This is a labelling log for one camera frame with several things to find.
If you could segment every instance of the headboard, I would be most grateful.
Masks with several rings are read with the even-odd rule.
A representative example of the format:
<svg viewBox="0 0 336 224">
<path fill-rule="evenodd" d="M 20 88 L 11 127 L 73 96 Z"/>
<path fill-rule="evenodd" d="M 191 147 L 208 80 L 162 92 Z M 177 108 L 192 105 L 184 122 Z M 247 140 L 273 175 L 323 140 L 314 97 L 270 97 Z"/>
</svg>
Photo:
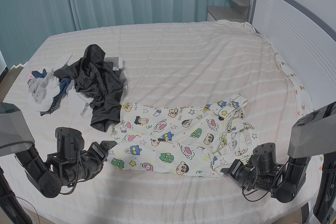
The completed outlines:
<svg viewBox="0 0 336 224">
<path fill-rule="evenodd" d="M 336 32 L 295 0 L 254 0 L 250 23 L 300 78 L 318 109 L 336 100 Z"/>
</svg>

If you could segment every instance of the white label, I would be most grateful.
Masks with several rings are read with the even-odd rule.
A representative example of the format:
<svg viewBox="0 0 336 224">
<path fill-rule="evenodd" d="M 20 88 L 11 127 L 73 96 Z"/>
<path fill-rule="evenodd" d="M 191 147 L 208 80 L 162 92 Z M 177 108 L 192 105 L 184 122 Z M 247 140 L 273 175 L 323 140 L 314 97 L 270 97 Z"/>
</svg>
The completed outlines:
<svg viewBox="0 0 336 224">
<path fill-rule="evenodd" d="M 235 173 L 237 172 L 238 168 L 239 168 L 240 162 L 237 163 L 236 167 L 233 169 L 232 171 L 232 175 L 235 175 Z"/>
<path fill-rule="evenodd" d="M 95 145 L 92 145 L 92 148 L 102 157 L 104 158 L 104 154 L 98 149 L 98 147 L 96 147 Z"/>
</svg>

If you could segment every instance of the cartoon print shirt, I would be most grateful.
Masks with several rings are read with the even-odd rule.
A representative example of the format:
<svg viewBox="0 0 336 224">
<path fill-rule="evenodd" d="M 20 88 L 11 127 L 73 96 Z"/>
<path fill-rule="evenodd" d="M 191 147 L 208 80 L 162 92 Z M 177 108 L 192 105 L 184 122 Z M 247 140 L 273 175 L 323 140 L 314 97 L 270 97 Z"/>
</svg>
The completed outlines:
<svg viewBox="0 0 336 224">
<path fill-rule="evenodd" d="M 244 121 L 239 94 L 202 107 L 154 108 L 126 102 L 111 136 L 112 165 L 126 170 L 220 177 L 235 159 L 247 162 L 258 145 Z"/>
</svg>

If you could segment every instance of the nightstand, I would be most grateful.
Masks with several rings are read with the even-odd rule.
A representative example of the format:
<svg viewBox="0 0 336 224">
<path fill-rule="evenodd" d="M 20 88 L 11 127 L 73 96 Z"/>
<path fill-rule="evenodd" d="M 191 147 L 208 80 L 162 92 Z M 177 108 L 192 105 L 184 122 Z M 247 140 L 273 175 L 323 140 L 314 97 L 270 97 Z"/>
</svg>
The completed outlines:
<svg viewBox="0 0 336 224">
<path fill-rule="evenodd" d="M 229 0 L 232 2 L 230 7 L 208 6 L 207 21 L 230 20 L 247 21 L 250 0 Z"/>
</svg>

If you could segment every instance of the wrinkle in bed sheet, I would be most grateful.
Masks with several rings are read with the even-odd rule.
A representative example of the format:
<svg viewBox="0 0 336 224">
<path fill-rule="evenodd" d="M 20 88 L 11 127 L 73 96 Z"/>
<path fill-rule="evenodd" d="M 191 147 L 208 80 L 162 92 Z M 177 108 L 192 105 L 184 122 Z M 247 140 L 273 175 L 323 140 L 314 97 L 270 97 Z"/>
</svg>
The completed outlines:
<svg viewBox="0 0 336 224">
<path fill-rule="evenodd" d="M 67 98 L 51 116 L 34 113 L 26 103 L 25 76 L 35 66 L 53 63 L 63 54 L 80 58 L 87 45 L 98 44 L 124 60 L 129 88 L 122 102 L 154 107 L 201 106 L 239 93 L 249 100 L 245 119 L 260 142 L 275 142 L 279 163 L 287 157 L 297 109 L 294 87 L 275 62 L 274 52 L 244 24 L 225 20 L 201 23 L 142 24 L 104 27 L 49 37 L 23 69 L 5 102 L 26 118 L 42 159 L 55 151 L 54 129 L 79 129 L 85 148 L 93 141 L 120 139 L 111 128 L 101 133 L 89 118 L 75 115 Z M 108 162 L 116 158 L 111 152 Z M 44 198 L 25 178 L 13 156 L 1 159 L 15 194 L 31 201 L 55 223 L 271 223 L 300 208 L 317 193 L 319 163 L 311 160 L 307 180 L 293 202 L 266 196 L 250 203 L 229 178 L 185 177 L 170 173 L 124 171 L 105 165 L 94 180 L 78 184 L 74 194 Z M 255 193 L 251 199 L 261 194 Z"/>
</svg>

